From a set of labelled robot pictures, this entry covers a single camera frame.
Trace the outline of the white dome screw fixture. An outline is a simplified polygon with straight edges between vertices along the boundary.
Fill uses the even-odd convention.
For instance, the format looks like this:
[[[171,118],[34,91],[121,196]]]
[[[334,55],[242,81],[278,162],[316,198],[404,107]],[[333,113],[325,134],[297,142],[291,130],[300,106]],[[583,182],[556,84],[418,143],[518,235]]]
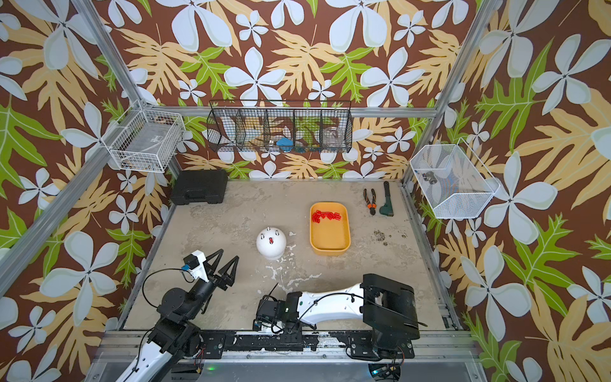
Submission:
[[[273,236],[268,235],[269,230],[274,232]],[[286,249],[286,235],[281,229],[266,227],[256,237],[256,248],[265,259],[280,259]]]

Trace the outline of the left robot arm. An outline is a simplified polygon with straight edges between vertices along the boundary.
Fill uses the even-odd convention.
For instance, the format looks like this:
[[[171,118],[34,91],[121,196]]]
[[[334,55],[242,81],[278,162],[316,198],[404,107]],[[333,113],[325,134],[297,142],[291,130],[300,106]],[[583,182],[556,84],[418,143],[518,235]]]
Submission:
[[[156,307],[160,318],[146,331],[138,347],[136,358],[118,377],[119,381],[162,381],[179,361],[195,355],[200,348],[201,329],[192,323],[204,311],[214,291],[227,290],[235,283],[240,258],[230,259],[218,267],[224,251],[210,256],[194,251],[176,268],[193,279],[191,289],[179,287],[168,290]]]

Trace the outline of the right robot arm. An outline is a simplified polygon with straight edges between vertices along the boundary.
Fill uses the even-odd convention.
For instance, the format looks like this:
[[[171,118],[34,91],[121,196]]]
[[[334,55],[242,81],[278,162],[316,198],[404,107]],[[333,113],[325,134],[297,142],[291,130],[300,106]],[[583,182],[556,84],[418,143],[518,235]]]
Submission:
[[[412,286],[376,274],[338,291],[291,292],[284,300],[270,294],[259,301],[252,329],[273,334],[291,347],[302,340],[306,327],[316,330],[322,322],[358,320],[368,331],[347,336],[347,355],[359,361],[413,358],[413,340],[420,328]]]

